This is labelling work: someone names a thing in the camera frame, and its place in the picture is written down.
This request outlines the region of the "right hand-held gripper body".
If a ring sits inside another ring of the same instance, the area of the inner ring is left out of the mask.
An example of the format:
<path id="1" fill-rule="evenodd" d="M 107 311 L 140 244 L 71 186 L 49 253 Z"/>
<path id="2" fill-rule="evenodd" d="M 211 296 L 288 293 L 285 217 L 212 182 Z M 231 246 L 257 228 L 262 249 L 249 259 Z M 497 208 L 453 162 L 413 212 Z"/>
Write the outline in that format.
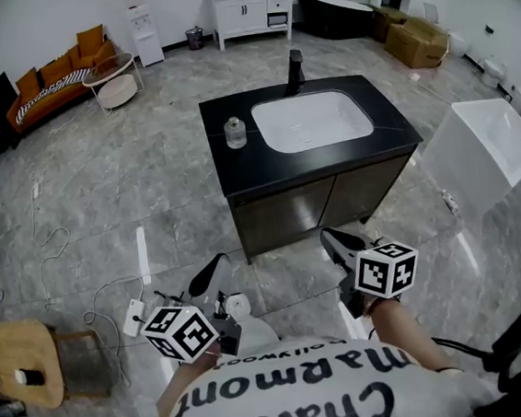
<path id="1" fill-rule="evenodd" d="M 353 318 L 364 314 L 365 295 L 389 299 L 412 288 L 418 250 L 394 241 L 359 250 L 353 269 L 339 283 L 340 298 Z"/>

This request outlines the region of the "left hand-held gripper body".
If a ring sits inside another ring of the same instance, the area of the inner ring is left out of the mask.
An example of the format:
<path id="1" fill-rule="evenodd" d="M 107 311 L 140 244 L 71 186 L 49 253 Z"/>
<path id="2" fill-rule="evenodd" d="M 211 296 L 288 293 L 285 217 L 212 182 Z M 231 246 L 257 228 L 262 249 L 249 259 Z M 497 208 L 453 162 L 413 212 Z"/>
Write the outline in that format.
<path id="1" fill-rule="evenodd" d="M 161 355 L 179 363 L 193 363 L 215 342 L 222 353 L 237 355 L 242 329 L 225 310 L 227 299 L 227 295 L 218 292 L 210 312 L 181 303 L 160 306 L 145 321 L 140 333 Z"/>

